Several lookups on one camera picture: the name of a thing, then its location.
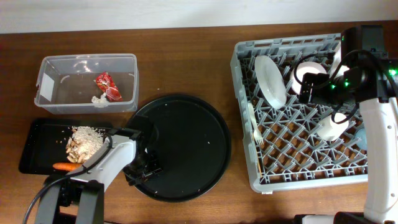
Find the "pink saucer bowl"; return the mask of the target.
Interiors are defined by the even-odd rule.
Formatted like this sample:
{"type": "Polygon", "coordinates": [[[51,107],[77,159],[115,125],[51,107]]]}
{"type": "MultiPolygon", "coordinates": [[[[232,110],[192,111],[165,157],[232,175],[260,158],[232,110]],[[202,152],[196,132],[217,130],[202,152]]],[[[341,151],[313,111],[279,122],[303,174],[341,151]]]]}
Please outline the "pink saucer bowl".
{"type": "MultiPolygon", "coordinates": [[[[302,81],[303,76],[306,73],[326,73],[326,70],[323,68],[323,66],[319,63],[316,62],[302,62],[298,65],[297,68],[297,78],[302,81]]],[[[294,72],[290,73],[290,80],[292,80],[292,86],[291,89],[296,93],[300,94],[300,89],[301,89],[301,84],[297,82],[297,80],[294,78],[294,72]]]]}

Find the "blue cup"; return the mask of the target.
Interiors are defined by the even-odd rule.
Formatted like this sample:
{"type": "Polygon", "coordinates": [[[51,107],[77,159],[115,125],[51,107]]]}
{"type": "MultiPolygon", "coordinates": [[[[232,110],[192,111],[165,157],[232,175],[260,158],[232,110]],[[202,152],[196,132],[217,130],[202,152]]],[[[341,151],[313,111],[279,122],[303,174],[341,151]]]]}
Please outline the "blue cup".
{"type": "Polygon", "coordinates": [[[356,131],[355,133],[355,138],[358,138],[359,141],[356,143],[356,145],[361,149],[361,150],[368,150],[368,144],[367,144],[367,139],[366,139],[366,131],[364,128],[361,128],[356,131]]]}

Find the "red snack wrapper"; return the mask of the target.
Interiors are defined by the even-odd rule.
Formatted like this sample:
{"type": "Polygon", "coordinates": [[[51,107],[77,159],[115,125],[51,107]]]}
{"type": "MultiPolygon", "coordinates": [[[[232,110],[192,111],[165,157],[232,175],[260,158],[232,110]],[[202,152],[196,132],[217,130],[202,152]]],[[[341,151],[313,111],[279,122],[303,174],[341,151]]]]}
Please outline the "red snack wrapper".
{"type": "Polygon", "coordinates": [[[105,97],[110,102],[120,102],[123,100],[118,87],[108,72],[101,73],[95,78],[98,88],[105,93],[105,97]]]}

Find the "cream cup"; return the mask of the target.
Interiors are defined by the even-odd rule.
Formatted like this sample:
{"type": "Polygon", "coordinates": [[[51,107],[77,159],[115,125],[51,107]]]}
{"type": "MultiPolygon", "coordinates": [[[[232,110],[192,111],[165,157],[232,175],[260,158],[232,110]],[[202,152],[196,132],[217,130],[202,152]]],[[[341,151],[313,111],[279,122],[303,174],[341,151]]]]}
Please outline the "cream cup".
{"type": "Polygon", "coordinates": [[[341,124],[336,124],[332,121],[331,115],[322,119],[318,123],[321,128],[316,131],[316,134],[325,141],[335,141],[338,139],[343,132],[348,128],[349,121],[345,121],[341,124]]]}

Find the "orange carrot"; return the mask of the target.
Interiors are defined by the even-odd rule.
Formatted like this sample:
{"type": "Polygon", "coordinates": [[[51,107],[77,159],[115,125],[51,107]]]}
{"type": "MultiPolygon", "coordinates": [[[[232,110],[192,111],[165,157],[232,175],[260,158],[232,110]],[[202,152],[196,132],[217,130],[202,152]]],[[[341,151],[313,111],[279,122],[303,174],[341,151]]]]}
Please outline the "orange carrot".
{"type": "Polygon", "coordinates": [[[74,171],[77,168],[79,168],[81,166],[81,164],[78,163],[65,163],[65,162],[59,162],[59,163],[55,163],[53,165],[53,168],[56,170],[62,170],[62,171],[74,171]]]}

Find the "grey plate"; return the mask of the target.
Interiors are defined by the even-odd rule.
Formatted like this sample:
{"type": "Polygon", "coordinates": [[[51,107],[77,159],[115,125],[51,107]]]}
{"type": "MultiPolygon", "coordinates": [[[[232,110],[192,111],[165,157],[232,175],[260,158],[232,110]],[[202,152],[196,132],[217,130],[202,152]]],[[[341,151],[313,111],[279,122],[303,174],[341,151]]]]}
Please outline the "grey plate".
{"type": "Polygon", "coordinates": [[[254,62],[257,82],[266,101],[274,108],[281,109],[286,104],[286,87],[277,65],[265,55],[257,56],[254,62]]]}

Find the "white plastic fork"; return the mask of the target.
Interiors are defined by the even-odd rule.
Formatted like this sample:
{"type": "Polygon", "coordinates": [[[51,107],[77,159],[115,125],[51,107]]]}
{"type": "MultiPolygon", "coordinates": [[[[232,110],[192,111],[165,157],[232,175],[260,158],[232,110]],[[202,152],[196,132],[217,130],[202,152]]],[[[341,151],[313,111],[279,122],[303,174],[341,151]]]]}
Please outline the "white plastic fork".
{"type": "Polygon", "coordinates": [[[256,117],[254,114],[254,108],[253,108],[252,103],[248,103],[248,109],[249,109],[249,116],[250,116],[251,124],[253,127],[253,138],[254,138],[255,142],[259,146],[261,146],[264,144],[264,140],[263,140],[262,134],[257,126],[257,121],[256,121],[256,117]]]}

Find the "wooden chopstick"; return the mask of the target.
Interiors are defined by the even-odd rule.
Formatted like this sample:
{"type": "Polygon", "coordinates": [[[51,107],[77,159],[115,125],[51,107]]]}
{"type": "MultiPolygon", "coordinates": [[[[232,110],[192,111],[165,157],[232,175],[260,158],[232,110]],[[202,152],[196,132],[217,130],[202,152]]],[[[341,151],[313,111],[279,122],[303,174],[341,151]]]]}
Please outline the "wooden chopstick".
{"type": "Polygon", "coordinates": [[[262,177],[262,169],[261,169],[262,165],[261,165],[261,160],[259,157],[257,157],[256,162],[257,162],[257,170],[258,170],[259,176],[261,178],[262,177]]]}

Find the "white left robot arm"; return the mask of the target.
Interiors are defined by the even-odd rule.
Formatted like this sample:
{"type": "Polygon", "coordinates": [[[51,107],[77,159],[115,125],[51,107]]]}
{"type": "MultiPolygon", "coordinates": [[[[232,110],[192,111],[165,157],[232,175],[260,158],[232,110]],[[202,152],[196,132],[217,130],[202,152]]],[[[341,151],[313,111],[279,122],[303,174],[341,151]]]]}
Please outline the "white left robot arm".
{"type": "Polygon", "coordinates": [[[120,172],[129,185],[142,184],[158,174],[159,163],[147,150],[155,126],[146,116],[135,118],[126,128],[108,131],[99,150],[75,170],[47,177],[23,223],[33,207],[37,207],[36,223],[104,223],[104,193],[120,172]]]}

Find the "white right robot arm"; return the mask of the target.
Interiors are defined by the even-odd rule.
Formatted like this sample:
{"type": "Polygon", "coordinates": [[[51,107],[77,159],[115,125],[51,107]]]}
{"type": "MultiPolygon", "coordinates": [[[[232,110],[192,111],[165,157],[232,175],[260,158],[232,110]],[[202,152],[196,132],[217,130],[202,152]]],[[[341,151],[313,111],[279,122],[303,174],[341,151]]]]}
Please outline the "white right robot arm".
{"type": "Polygon", "coordinates": [[[397,223],[397,60],[389,59],[379,25],[341,33],[339,76],[305,73],[299,102],[331,106],[335,113],[354,103],[368,146],[368,192],[363,212],[338,212],[333,223],[397,223]]]}

